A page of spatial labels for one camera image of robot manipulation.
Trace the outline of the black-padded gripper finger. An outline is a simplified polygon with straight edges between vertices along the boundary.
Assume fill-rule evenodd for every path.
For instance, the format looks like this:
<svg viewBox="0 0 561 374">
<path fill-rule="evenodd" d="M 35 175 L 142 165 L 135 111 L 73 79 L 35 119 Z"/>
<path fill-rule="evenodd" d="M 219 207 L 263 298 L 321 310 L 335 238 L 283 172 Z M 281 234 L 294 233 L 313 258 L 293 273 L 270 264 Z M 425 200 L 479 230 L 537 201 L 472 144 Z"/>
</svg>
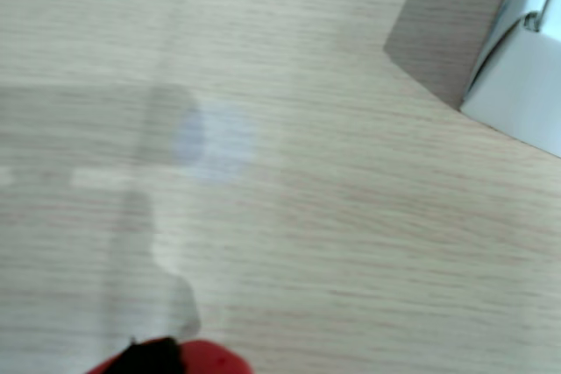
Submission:
<svg viewBox="0 0 561 374">
<path fill-rule="evenodd" d="M 208 341 L 177 342 L 165 337 L 133 342 L 111 362 L 112 373 L 253 373 L 248 362 L 229 349 Z"/>
</svg>

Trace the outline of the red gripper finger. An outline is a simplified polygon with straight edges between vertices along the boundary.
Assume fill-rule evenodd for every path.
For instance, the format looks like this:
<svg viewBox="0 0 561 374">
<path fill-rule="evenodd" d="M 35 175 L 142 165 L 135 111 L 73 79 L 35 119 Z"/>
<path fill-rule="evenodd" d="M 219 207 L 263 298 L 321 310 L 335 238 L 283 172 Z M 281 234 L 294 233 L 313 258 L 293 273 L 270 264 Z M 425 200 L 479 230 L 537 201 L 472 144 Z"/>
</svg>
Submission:
<svg viewBox="0 0 561 374">
<path fill-rule="evenodd" d="M 98 364 L 88 371 L 88 374 L 120 374 L 125 373 L 128 349 L 124 349 L 115 356 Z"/>
</svg>

